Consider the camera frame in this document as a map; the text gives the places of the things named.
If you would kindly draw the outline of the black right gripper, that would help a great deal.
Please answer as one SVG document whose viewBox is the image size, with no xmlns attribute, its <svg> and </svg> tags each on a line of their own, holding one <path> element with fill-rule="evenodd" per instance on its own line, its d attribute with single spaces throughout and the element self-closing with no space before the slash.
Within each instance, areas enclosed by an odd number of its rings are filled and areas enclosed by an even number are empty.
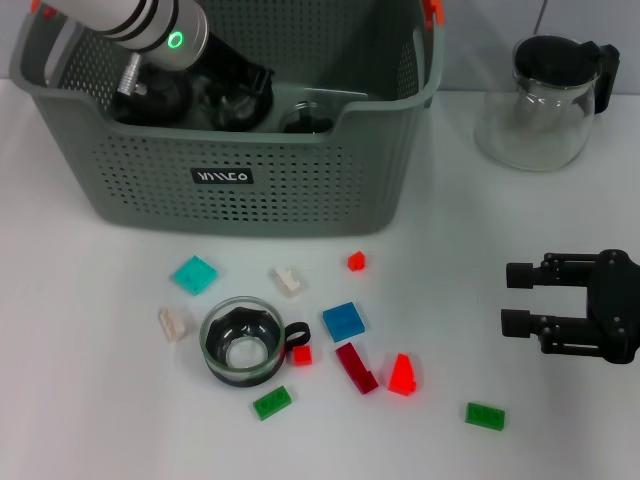
<svg viewBox="0 0 640 480">
<path fill-rule="evenodd" d="M 601 355 L 609 363 L 634 360 L 639 349 L 639 266 L 626 252 L 547 253 L 539 266 L 508 263 L 506 285 L 509 289 L 587 285 L 588 317 L 594 322 L 503 309 L 504 337 L 536 336 L 544 354 Z"/>
</svg>

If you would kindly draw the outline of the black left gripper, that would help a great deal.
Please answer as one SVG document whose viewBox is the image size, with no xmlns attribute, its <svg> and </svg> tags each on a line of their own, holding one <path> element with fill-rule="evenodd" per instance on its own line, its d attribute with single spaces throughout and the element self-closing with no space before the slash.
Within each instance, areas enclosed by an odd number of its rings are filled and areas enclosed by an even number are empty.
<svg viewBox="0 0 640 480">
<path fill-rule="evenodd" d="M 219 37 L 209 37 L 198 60 L 192 66 L 196 74 L 217 79 L 247 93 L 253 100 L 249 120 L 260 123 L 270 113 L 273 102 L 273 71 L 256 64 Z M 199 82 L 194 85 L 194 107 L 202 123 L 212 129 L 222 129 L 224 120 L 220 106 L 224 94 L 217 82 Z"/>
</svg>

